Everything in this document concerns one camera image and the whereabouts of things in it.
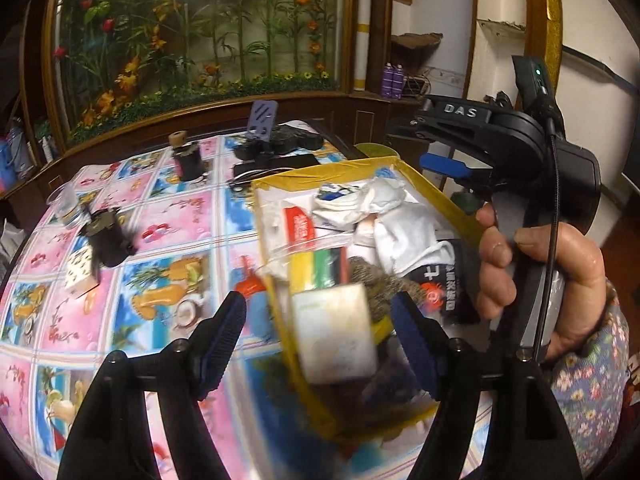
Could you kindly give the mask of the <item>floral sleeve forearm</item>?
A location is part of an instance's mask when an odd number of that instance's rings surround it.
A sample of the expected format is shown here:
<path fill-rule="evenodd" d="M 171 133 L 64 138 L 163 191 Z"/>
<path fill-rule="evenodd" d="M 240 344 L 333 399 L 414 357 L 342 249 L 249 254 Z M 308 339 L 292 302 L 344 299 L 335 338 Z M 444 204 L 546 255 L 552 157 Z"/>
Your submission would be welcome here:
<path fill-rule="evenodd" d="M 582 348 L 562 356 L 551 373 L 551 390 L 570 430 L 584 476 L 603 460 L 616 436 L 628 358 L 629 326 L 616 289 L 608 283 L 596 330 Z"/>

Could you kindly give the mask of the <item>person right hand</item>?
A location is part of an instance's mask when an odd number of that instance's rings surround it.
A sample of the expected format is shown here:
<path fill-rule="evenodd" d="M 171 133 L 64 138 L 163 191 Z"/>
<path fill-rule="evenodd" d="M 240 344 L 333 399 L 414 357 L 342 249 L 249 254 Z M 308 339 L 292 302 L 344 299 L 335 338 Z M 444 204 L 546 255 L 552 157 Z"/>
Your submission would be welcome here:
<path fill-rule="evenodd" d="M 514 281 L 506 272 L 513 249 L 543 262 L 548 257 L 550 226 L 521 228 L 514 242 L 498 230 L 494 208 L 485 204 L 476 213 L 484 229 L 480 239 L 480 292 L 475 309 L 481 318 L 498 318 L 516 297 Z M 560 223 L 555 262 L 566 276 L 562 307 L 552 333 L 547 358 L 559 359 L 578 350 L 596 330 L 606 304 L 605 267 L 600 248 L 574 226 Z"/>

